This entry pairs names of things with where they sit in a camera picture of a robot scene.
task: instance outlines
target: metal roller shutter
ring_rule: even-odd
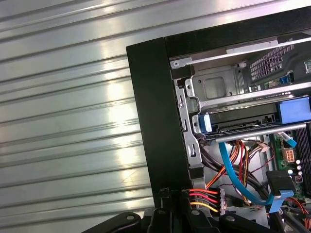
[[[306,5],[0,1],[0,232],[78,233],[153,206],[126,46]]]

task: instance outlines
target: metal bracket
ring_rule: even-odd
[[[200,125],[199,125],[199,115],[194,115],[192,117],[193,131],[194,133],[201,133]]]
[[[191,62],[192,62],[191,57],[187,57],[187,58],[171,61],[170,65],[172,69],[178,69],[178,68],[181,68],[181,67],[184,67],[190,64]]]
[[[185,87],[186,87],[187,96],[195,97],[192,79],[185,80]]]
[[[176,86],[175,89],[178,101],[178,110],[183,128],[186,150],[188,154],[188,162],[191,167],[195,167],[202,163],[199,142],[192,134],[192,127],[190,124],[188,108],[186,104],[185,90],[180,89],[178,86]]]

